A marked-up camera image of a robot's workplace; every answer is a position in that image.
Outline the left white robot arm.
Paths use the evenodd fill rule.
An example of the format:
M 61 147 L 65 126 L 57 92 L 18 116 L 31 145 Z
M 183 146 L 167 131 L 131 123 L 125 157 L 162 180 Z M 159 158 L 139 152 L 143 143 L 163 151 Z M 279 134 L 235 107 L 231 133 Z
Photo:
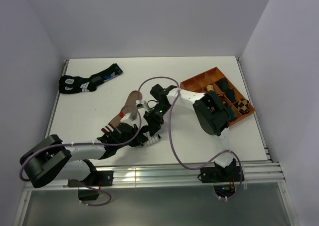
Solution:
M 120 123 L 93 143 L 63 143 L 58 135 L 50 135 L 20 158 L 20 179 L 31 182 L 34 188 L 41 188 L 51 183 L 68 163 L 82 161 L 86 169 L 79 177 L 72 178 L 91 186 L 97 180 L 91 159 L 110 158 L 125 146 L 143 146 L 149 140 L 148 132 L 148 125 L 139 128 L 136 124 Z

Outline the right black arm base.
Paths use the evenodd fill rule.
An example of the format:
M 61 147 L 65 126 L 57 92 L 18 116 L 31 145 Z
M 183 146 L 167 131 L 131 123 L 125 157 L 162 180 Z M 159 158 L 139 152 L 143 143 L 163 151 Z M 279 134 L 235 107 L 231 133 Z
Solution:
M 200 169 L 197 179 L 203 184 L 221 183 L 221 185 L 213 186 L 213 189 L 219 200 L 227 201 L 236 194 L 236 183 L 241 186 L 245 177 L 243 169 L 237 166 L 235 159 L 232 159 L 230 165 L 225 168 L 214 163 L 213 167 Z

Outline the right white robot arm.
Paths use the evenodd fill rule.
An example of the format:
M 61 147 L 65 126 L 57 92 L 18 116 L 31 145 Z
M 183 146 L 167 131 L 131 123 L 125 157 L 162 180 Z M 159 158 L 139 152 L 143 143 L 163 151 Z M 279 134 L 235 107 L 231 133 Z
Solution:
M 230 114 L 217 93 L 208 91 L 198 93 L 180 89 L 176 86 L 162 88 L 159 84 L 152 87 L 151 96 L 157 101 L 153 109 L 144 113 L 150 135 L 157 133 L 164 123 L 163 117 L 171 112 L 174 105 L 193 110 L 205 133 L 213 137 L 216 148 L 223 154 L 214 161 L 216 176 L 221 181 L 228 180 L 236 167 L 236 158 L 230 152 L 228 133 Z

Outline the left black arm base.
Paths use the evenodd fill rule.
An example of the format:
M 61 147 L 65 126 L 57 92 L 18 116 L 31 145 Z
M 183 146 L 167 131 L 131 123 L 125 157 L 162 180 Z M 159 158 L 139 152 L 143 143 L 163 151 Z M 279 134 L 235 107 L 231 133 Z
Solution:
M 84 180 L 68 180 L 67 187 L 80 188 L 78 199 L 82 202 L 90 202 L 98 199 L 102 193 L 102 187 L 110 187 L 113 183 L 114 171 L 95 171 L 91 172 Z

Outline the white black striped sock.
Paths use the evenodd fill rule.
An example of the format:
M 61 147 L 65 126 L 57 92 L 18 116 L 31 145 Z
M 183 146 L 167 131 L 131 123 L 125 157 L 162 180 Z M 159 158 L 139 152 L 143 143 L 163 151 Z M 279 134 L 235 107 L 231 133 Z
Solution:
M 150 135 L 149 127 L 143 126 L 140 130 L 142 133 L 141 146 L 150 146 L 160 141 L 161 137 L 158 133 Z

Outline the brown sock red stripes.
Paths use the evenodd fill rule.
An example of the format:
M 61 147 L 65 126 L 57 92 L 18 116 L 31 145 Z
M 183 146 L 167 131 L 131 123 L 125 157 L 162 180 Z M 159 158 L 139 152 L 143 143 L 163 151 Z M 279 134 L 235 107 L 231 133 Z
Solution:
M 132 106 L 135 106 L 136 101 L 142 100 L 142 98 L 143 98 L 143 95 L 140 92 L 136 90 L 132 91 L 126 99 L 126 102 L 124 104 L 125 108 L 121 110 L 120 113 L 116 115 L 106 126 L 102 127 L 101 131 L 107 135 L 112 133 L 113 130 L 116 127 L 118 127 L 124 115 L 126 115 L 127 113 L 134 112 L 134 110 L 132 109 Z

